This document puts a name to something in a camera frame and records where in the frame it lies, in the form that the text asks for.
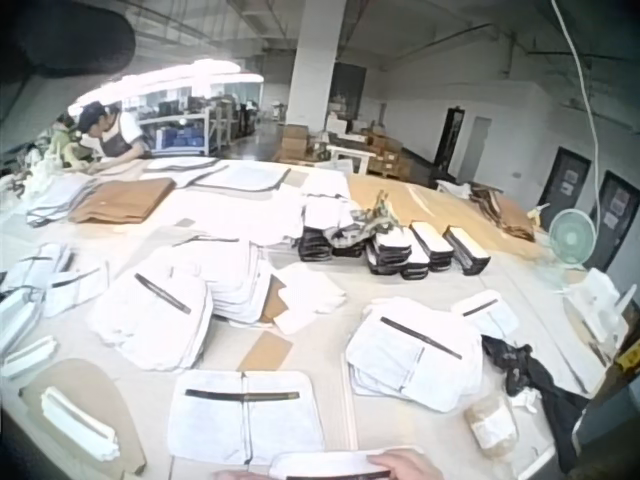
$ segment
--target pillar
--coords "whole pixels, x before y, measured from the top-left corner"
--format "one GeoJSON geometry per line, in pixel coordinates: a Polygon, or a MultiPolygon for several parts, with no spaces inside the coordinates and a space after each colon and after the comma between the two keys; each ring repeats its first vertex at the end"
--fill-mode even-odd
{"type": "Polygon", "coordinates": [[[305,2],[293,65],[287,123],[324,130],[346,0],[305,2]]]}

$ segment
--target white t-shirt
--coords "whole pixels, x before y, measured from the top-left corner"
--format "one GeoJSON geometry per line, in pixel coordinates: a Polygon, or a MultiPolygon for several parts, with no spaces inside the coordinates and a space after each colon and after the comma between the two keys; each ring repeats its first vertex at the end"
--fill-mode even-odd
{"type": "MultiPolygon", "coordinates": [[[[122,134],[122,138],[124,139],[124,141],[130,145],[132,145],[136,140],[141,139],[143,136],[143,132],[142,132],[142,129],[140,128],[140,125],[138,125],[138,122],[136,121],[135,117],[128,112],[121,112],[119,114],[119,118],[117,118],[116,121],[113,122],[113,126],[102,134],[102,141],[106,142],[115,134],[117,134],[118,131],[120,131],[120,133],[122,134]]],[[[82,138],[80,139],[79,143],[83,147],[87,147],[95,150],[102,157],[105,156],[104,152],[102,151],[102,146],[100,145],[99,138],[90,137],[85,133],[82,135],[82,138]]]]}

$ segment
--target cap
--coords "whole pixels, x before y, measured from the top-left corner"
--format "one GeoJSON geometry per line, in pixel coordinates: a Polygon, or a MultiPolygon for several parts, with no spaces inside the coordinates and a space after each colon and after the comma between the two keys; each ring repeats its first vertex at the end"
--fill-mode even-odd
{"type": "Polygon", "coordinates": [[[87,133],[89,129],[98,123],[102,115],[106,115],[107,111],[100,102],[91,102],[82,109],[80,118],[78,119],[78,130],[80,133],[87,133]]]}

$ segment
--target wire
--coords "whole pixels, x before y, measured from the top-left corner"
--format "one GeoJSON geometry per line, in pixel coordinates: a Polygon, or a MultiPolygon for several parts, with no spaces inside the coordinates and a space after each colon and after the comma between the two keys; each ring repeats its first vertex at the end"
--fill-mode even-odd
{"type": "Polygon", "coordinates": [[[587,89],[584,86],[584,77],[582,76],[582,66],[580,65],[580,58],[578,57],[578,52],[576,52],[576,47],[573,45],[573,41],[571,40],[571,36],[569,35],[569,31],[567,30],[567,26],[564,24],[564,19],[562,18],[562,14],[560,13],[560,9],[556,4],[556,0],[551,0],[551,5],[553,6],[553,10],[556,12],[556,17],[558,17],[558,22],[560,22],[560,27],[562,28],[562,33],[564,37],[567,39],[567,43],[569,44],[569,48],[571,49],[571,53],[573,55],[573,59],[576,62],[576,68],[578,69],[578,78],[580,79],[580,90],[582,91],[582,100],[584,101],[584,107],[587,110],[587,117],[589,117],[589,127],[591,128],[591,135],[593,136],[593,145],[594,145],[594,155],[593,155],[593,164],[594,164],[594,189],[596,195],[596,238],[598,239],[598,234],[600,233],[600,162],[599,162],[599,154],[600,154],[600,145],[598,144],[598,135],[596,134],[596,126],[593,122],[593,114],[591,113],[591,105],[589,104],[589,97],[587,96],[587,89]]]}

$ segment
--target black fabric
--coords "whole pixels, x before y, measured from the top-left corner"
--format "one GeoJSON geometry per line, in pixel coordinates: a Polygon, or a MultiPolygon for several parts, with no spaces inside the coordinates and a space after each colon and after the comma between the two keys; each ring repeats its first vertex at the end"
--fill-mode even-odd
{"type": "Polygon", "coordinates": [[[496,338],[482,336],[482,348],[493,364],[506,372],[505,390],[514,397],[525,387],[535,388],[542,395],[542,406],[558,450],[563,473],[576,463],[577,455],[571,433],[589,400],[556,387],[549,371],[531,356],[530,345],[516,348],[496,338]]]}

